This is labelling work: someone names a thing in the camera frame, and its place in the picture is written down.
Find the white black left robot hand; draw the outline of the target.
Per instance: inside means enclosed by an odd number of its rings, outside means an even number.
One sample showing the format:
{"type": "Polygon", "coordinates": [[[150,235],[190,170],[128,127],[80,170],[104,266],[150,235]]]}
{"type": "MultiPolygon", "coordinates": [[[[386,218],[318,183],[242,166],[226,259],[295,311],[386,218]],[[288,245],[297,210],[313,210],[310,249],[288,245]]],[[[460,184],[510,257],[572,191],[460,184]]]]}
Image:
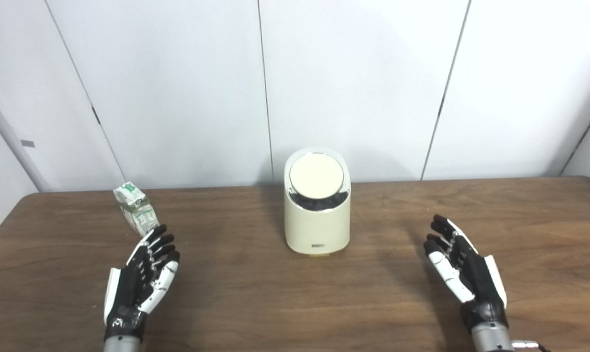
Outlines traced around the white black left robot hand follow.
{"type": "Polygon", "coordinates": [[[104,350],[137,352],[147,319],[170,289],[181,255],[165,223],[150,230],[121,268],[112,267],[104,302],[104,350]]]}

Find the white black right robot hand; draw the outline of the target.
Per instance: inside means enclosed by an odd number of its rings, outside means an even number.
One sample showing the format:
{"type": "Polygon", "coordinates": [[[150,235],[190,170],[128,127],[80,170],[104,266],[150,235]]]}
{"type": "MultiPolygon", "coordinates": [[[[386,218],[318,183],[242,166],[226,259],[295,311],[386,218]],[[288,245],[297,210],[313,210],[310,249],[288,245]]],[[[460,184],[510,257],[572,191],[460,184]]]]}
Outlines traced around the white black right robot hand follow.
{"type": "Polygon", "coordinates": [[[434,269],[460,301],[460,315],[467,330],[477,325],[509,327],[507,294],[492,255],[480,255],[466,234],[450,219],[433,216],[423,249],[434,269]]]}

